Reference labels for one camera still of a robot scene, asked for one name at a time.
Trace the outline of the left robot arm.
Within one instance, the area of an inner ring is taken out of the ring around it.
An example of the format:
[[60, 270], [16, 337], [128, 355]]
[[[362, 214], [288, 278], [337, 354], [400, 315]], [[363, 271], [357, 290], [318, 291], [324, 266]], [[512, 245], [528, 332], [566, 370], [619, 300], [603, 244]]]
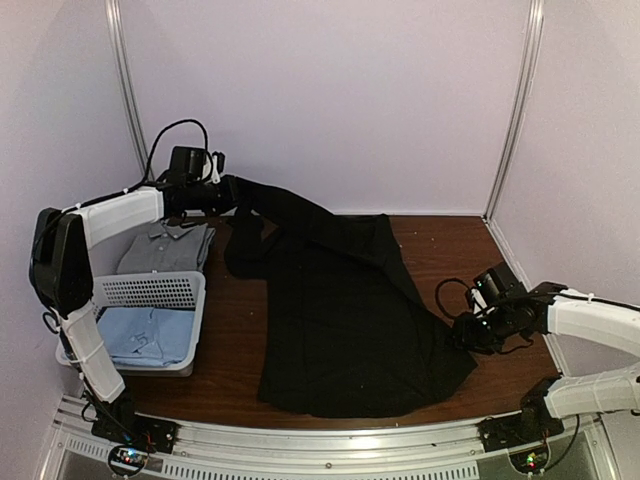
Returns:
[[235, 176], [203, 179], [188, 168], [179, 163], [161, 181], [142, 181], [63, 210], [46, 208], [36, 220], [29, 281], [45, 309], [46, 325], [71, 352], [98, 420], [123, 444], [137, 442], [144, 424], [98, 331], [89, 252], [139, 226], [192, 210], [221, 215], [238, 205]]

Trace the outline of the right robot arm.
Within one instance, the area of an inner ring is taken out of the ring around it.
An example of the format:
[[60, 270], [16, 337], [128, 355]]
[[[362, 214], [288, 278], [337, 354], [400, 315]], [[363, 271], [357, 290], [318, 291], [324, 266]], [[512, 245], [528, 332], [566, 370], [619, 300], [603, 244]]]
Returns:
[[[453, 318], [452, 343], [484, 355], [507, 352], [508, 338], [529, 341], [535, 333], [568, 335], [639, 355], [639, 308], [543, 282], [528, 290], [501, 262], [473, 280], [470, 308]], [[639, 365], [580, 377], [541, 380], [522, 398], [512, 430], [519, 440], [535, 440], [551, 420], [587, 413], [639, 411]]]

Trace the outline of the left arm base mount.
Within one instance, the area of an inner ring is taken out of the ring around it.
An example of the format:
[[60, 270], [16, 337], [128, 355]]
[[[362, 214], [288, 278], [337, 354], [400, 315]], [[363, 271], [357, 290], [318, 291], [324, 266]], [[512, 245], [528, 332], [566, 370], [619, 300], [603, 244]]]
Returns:
[[128, 418], [117, 418], [109, 413], [99, 412], [91, 427], [91, 433], [96, 437], [135, 447], [147, 453], [171, 454], [178, 433], [178, 424], [138, 414]]

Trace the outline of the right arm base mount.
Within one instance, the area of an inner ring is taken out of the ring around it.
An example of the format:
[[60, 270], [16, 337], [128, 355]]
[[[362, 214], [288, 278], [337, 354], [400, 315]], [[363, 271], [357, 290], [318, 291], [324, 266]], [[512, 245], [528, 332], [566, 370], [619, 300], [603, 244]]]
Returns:
[[485, 452], [541, 443], [564, 432], [560, 419], [537, 407], [524, 407], [519, 413], [503, 417], [487, 417], [477, 424], [477, 429]]

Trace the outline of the black long sleeve shirt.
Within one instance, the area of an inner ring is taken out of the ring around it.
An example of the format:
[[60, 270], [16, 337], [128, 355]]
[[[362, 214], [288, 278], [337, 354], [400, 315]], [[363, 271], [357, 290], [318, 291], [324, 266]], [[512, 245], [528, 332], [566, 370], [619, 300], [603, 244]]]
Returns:
[[279, 187], [236, 185], [224, 258], [233, 276], [267, 286], [262, 402], [385, 418], [457, 391], [476, 361], [426, 308], [387, 216], [339, 216]]

